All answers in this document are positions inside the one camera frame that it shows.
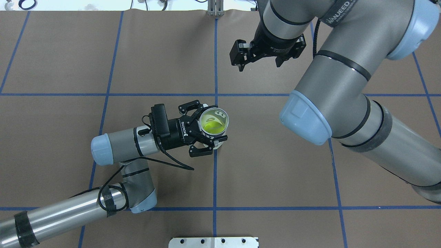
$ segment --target light blue joint cap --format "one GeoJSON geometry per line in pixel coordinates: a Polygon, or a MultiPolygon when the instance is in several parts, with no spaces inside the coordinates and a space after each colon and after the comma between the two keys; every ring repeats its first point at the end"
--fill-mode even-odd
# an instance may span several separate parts
{"type": "Polygon", "coordinates": [[[438,24],[440,12],[429,0],[415,0],[414,10],[401,42],[386,58],[400,60],[415,51],[438,24]]]}
{"type": "Polygon", "coordinates": [[[149,210],[150,208],[153,208],[156,206],[156,203],[158,203],[158,200],[156,199],[156,189],[154,189],[147,198],[145,198],[142,202],[140,202],[138,205],[130,208],[130,211],[134,214],[138,214],[144,211],[149,210]]]}
{"type": "Polygon", "coordinates": [[[90,143],[92,157],[98,165],[113,165],[112,146],[109,136],[105,133],[92,139],[90,143]]]}
{"type": "Polygon", "coordinates": [[[279,115],[282,124],[315,145],[323,145],[332,130],[317,107],[302,93],[293,90],[279,115]]]}

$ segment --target brown floor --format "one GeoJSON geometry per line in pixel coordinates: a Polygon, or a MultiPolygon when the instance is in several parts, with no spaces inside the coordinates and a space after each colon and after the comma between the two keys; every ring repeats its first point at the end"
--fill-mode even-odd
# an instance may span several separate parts
{"type": "MultiPolygon", "coordinates": [[[[309,28],[303,55],[281,68],[271,58],[242,73],[230,65],[234,40],[250,41],[258,20],[242,11],[217,21],[205,11],[0,12],[0,219],[103,184],[116,167],[91,173],[93,137],[141,125],[154,104],[175,118],[177,105],[199,99],[230,116],[215,156],[171,151],[196,170],[150,163],[155,211],[124,211],[39,247],[165,248],[172,237],[213,235],[272,248],[439,247],[438,205],[337,142],[317,147],[279,122],[312,61],[309,28]]],[[[319,47],[329,32],[321,26],[319,47]]],[[[432,95],[412,55],[385,60],[364,90],[438,147],[440,39],[438,26],[415,52],[432,95]]]]}

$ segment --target black band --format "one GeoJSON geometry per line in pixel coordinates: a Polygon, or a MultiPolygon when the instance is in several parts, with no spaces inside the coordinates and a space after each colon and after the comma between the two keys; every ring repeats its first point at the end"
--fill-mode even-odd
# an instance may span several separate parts
{"type": "MultiPolygon", "coordinates": [[[[108,208],[110,210],[115,210],[116,205],[115,205],[115,202],[113,201],[113,196],[112,196],[112,193],[110,192],[110,188],[108,185],[106,185],[103,188],[101,195],[104,198],[104,205],[106,206],[106,208],[108,208]]],[[[115,214],[116,214],[116,212],[107,211],[107,217],[113,216],[115,214]]]]}
{"type": "Polygon", "coordinates": [[[23,8],[23,7],[22,7],[22,4],[23,4],[24,1],[25,1],[25,0],[20,0],[20,1],[19,1],[19,7],[20,7],[22,10],[30,10],[30,9],[34,8],[34,7],[37,5],[37,0],[34,0],[34,4],[33,4],[31,7],[23,8]]]}
{"type": "Polygon", "coordinates": [[[360,73],[364,78],[366,78],[367,81],[370,80],[370,78],[372,77],[371,74],[361,65],[357,64],[356,62],[346,58],[345,56],[342,56],[338,53],[334,53],[331,51],[327,51],[327,50],[320,50],[318,51],[317,55],[322,55],[328,58],[331,58],[333,60],[337,60],[338,62],[341,62],[343,64],[345,64],[346,66],[353,68],[354,70],[356,70],[358,73],[360,73]]]}
{"type": "Polygon", "coordinates": [[[343,135],[343,136],[340,136],[340,137],[333,137],[333,138],[335,138],[335,139],[344,139],[344,138],[347,138],[349,136],[352,136],[353,134],[358,132],[364,126],[364,124],[366,124],[366,121],[367,121],[367,119],[369,118],[369,115],[370,115],[370,101],[369,101],[369,98],[367,98],[367,96],[365,96],[365,97],[366,97],[366,100],[367,100],[367,110],[366,110],[366,114],[364,115],[364,118],[361,121],[360,125],[358,125],[354,130],[352,130],[352,132],[350,132],[350,133],[348,133],[346,135],[343,135]]]}
{"type": "Polygon", "coordinates": [[[123,178],[125,178],[125,177],[131,177],[131,176],[134,176],[134,175],[136,175],[136,174],[143,173],[143,172],[146,172],[146,171],[149,171],[149,170],[150,170],[150,168],[147,167],[147,168],[145,168],[145,169],[141,169],[141,170],[138,170],[138,171],[135,171],[135,172],[129,173],[129,174],[125,174],[125,175],[123,175],[123,178]]]}
{"type": "Polygon", "coordinates": [[[337,26],[352,10],[358,0],[336,0],[334,5],[320,18],[330,27],[337,26]]]}
{"type": "Polygon", "coordinates": [[[307,22],[304,22],[304,23],[296,23],[296,22],[292,22],[292,21],[290,21],[290,20],[287,20],[287,19],[283,18],[283,16],[281,16],[279,13],[277,13],[277,11],[274,9],[273,3],[271,3],[271,1],[269,1],[269,6],[271,7],[271,10],[272,10],[273,13],[277,16],[277,18],[279,18],[279,19],[280,19],[281,21],[283,21],[284,23],[288,23],[289,25],[300,26],[300,25],[308,24],[308,23],[310,23],[310,22],[312,21],[312,19],[311,19],[311,20],[309,20],[309,21],[307,21],[307,22]]]}
{"type": "Polygon", "coordinates": [[[342,144],[344,147],[347,147],[354,152],[368,152],[379,147],[387,139],[392,130],[392,114],[387,109],[383,108],[378,102],[374,102],[378,104],[383,115],[377,132],[370,139],[359,145],[348,146],[342,144]]]}
{"type": "Polygon", "coordinates": [[[144,155],[141,152],[141,148],[139,147],[138,134],[136,132],[136,128],[133,128],[133,140],[135,141],[136,150],[138,151],[139,156],[144,157],[144,155]]]}
{"type": "Polygon", "coordinates": [[[15,230],[17,231],[17,237],[19,238],[19,243],[22,248],[34,247],[40,244],[30,226],[27,211],[15,214],[14,219],[15,230]]]}

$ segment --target metal bracket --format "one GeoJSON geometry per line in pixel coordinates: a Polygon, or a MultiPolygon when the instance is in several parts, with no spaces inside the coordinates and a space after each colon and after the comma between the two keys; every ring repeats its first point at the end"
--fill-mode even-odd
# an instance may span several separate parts
{"type": "Polygon", "coordinates": [[[208,15],[223,16],[224,15],[224,0],[208,0],[208,15]]]}
{"type": "Polygon", "coordinates": [[[168,248],[259,248],[257,237],[173,238],[168,248]]]}

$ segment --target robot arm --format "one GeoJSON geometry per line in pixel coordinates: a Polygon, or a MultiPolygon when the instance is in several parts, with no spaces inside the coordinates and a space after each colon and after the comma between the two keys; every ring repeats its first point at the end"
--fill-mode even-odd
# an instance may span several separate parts
{"type": "MultiPolygon", "coordinates": [[[[0,248],[33,247],[74,228],[111,217],[120,210],[130,209],[137,214],[154,207],[156,190],[145,156],[185,145],[190,146],[191,157],[210,155],[227,140],[223,134],[228,116],[217,105],[203,105],[195,100],[180,105],[179,112],[181,117],[168,120],[164,104],[157,104],[148,115],[151,126],[146,124],[95,137],[91,144],[95,162],[98,165],[119,162],[118,172],[123,182],[107,186],[111,177],[102,187],[0,221],[0,248]],[[190,110],[195,112],[188,116],[190,110]],[[196,142],[206,147],[198,149],[194,146],[196,142]]],[[[175,161],[179,165],[174,166],[193,170],[175,161]]]]}
{"type": "MultiPolygon", "coordinates": [[[[254,40],[233,45],[232,65],[236,51],[245,53],[240,46],[276,61],[289,58],[293,53],[284,45],[295,47],[314,17],[333,30],[290,93],[282,124],[316,145],[333,137],[441,203],[441,151],[362,94],[385,58],[401,59],[428,38],[439,19],[437,6],[429,0],[270,0],[254,40]]],[[[254,62],[249,54],[240,71],[254,62]]]]}

